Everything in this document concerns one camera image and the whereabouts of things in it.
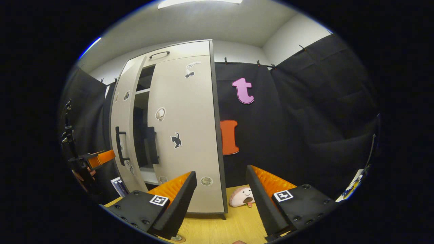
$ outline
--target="wooden table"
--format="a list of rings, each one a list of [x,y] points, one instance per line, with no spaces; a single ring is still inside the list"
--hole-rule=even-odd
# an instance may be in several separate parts
[[[226,188],[227,200],[229,201],[230,195],[237,188],[243,186]],[[121,199],[119,197],[105,206],[109,207]],[[267,234],[255,203],[251,208],[246,205],[233,208],[228,203],[228,213],[225,216],[226,220],[221,219],[219,215],[186,214],[178,234],[185,237],[185,244],[232,244],[238,240],[247,244],[264,244],[267,242],[265,240]],[[164,238],[161,239],[171,243],[179,243]]]

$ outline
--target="white cabinet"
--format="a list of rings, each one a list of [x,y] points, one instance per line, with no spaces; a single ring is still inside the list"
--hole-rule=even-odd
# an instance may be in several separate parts
[[[117,158],[121,178],[129,178],[124,180],[127,188],[147,191],[144,182],[163,184],[189,171],[196,171],[197,187],[188,212],[227,213],[212,41],[173,45],[130,61],[115,88],[115,97],[118,93],[119,97],[112,106],[113,149],[117,151],[116,126],[133,134],[134,99],[130,98],[128,105],[116,105],[126,102],[123,98],[130,90],[131,96],[137,96],[136,106],[145,108],[145,127],[155,131],[154,135],[147,137],[152,138],[147,145],[154,147],[147,146],[143,150],[147,154],[155,152],[158,158],[150,162],[148,157],[149,166],[142,168],[141,174],[134,175]],[[139,79],[148,80],[144,89],[136,92]],[[133,170],[136,170],[139,166],[135,154],[141,149],[134,147],[129,133],[123,135],[126,140],[120,138],[127,144],[123,157],[129,157]]]

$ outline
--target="cabinet door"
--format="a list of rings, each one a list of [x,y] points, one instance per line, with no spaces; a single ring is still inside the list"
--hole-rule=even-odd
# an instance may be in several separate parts
[[[163,117],[157,115],[161,109]],[[188,212],[224,212],[209,55],[155,65],[148,126],[156,132],[159,164],[153,166],[159,183],[196,171]]]
[[[115,89],[115,98],[112,104],[112,113],[110,118],[110,129],[112,135],[112,145],[115,152],[115,162],[118,168],[120,177],[125,183],[125,187],[129,192],[134,190],[147,192],[145,182],[142,179],[140,169],[137,164],[137,158],[134,148],[133,136],[133,106],[135,98],[135,88],[140,76],[140,71],[145,61],[145,55],[141,55],[129,60],[120,77]],[[121,152],[124,158],[129,158],[125,161],[125,165],[121,164],[118,154],[116,142],[116,126],[119,131],[126,134],[119,135],[121,143]]]

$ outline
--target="stuffed toy with face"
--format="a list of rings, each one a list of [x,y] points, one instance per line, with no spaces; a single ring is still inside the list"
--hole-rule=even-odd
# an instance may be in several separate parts
[[[237,188],[229,198],[229,205],[231,207],[239,207],[246,203],[254,202],[252,190],[248,186]]]

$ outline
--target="black cat sticker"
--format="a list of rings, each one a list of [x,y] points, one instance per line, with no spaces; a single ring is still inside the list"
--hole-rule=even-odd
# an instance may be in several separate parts
[[[181,139],[179,138],[179,133],[175,133],[177,134],[177,136],[171,136],[170,138],[172,138],[172,142],[175,143],[175,148],[179,148],[180,146],[182,146]]]

